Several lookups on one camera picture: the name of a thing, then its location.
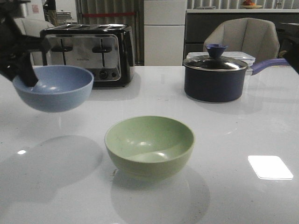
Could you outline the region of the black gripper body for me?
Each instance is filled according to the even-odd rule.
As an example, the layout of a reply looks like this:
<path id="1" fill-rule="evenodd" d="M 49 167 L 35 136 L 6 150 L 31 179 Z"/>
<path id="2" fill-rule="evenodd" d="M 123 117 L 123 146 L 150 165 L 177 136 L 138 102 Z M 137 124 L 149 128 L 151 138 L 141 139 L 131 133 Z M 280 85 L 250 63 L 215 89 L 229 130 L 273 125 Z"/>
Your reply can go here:
<path id="1" fill-rule="evenodd" d="M 11 16 L 20 3 L 19 0 L 0 2 L 0 74 L 9 81 L 18 76 L 21 61 L 31 60 L 31 52 L 46 53 L 50 49 L 46 39 L 21 33 Z"/>

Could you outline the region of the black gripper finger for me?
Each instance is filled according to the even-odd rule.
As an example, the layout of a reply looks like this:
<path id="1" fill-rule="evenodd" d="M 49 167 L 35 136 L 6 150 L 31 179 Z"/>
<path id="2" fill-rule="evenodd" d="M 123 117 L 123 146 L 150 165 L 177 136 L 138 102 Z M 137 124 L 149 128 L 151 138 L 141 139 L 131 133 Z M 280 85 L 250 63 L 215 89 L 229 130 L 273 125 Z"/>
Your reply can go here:
<path id="1" fill-rule="evenodd" d="M 19 68 L 20 68 L 20 71 L 19 71 L 18 76 L 20 77 L 22 82 L 26 86 L 35 86 L 38 82 L 38 78 L 35 75 L 35 72 L 33 70 L 31 60 L 21 61 Z"/>

